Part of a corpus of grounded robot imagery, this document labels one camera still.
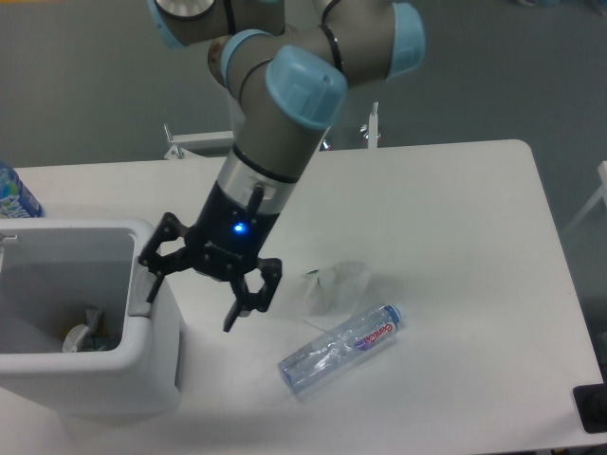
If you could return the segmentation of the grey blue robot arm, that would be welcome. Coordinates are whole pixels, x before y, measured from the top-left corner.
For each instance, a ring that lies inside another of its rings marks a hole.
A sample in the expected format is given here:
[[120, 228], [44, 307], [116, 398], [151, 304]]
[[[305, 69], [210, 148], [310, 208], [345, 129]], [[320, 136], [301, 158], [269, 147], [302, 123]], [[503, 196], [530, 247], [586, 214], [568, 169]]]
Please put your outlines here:
[[197, 220], [166, 213], [139, 255], [155, 277], [192, 269], [228, 282], [235, 296], [224, 325], [265, 312], [282, 263], [259, 253], [347, 91], [417, 68], [422, 19], [395, 1], [319, 1], [320, 23], [289, 31], [281, 1], [152, 1], [168, 46], [223, 39], [218, 80], [244, 115]]

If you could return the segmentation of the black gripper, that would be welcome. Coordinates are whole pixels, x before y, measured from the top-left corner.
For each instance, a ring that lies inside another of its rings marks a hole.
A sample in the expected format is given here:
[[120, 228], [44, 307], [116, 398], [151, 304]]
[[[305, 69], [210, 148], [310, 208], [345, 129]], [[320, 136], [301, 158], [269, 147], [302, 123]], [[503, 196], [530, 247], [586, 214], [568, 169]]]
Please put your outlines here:
[[[230, 283], [235, 301], [224, 320], [226, 333], [238, 318], [245, 318], [251, 311], [265, 313], [283, 277], [283, 262], [259, 256], [278, 219], [276, 214], [261, 211], [264, 195], [265, 188], [256, 184], [241, 204], [214, 184], [190, 228], [173, 213], [165, 212], [138, 256], [138, 263], [154, 276], [146, 302], [155, 301], [166, 276], [192, 267], [203, 275]], [[185, 240], [186, 236], [187, 245], [167, 255], [159, 253], [163, 244]], [[263, 285], [251, 292], [246, 276], [254, 270], [260, 273]]]

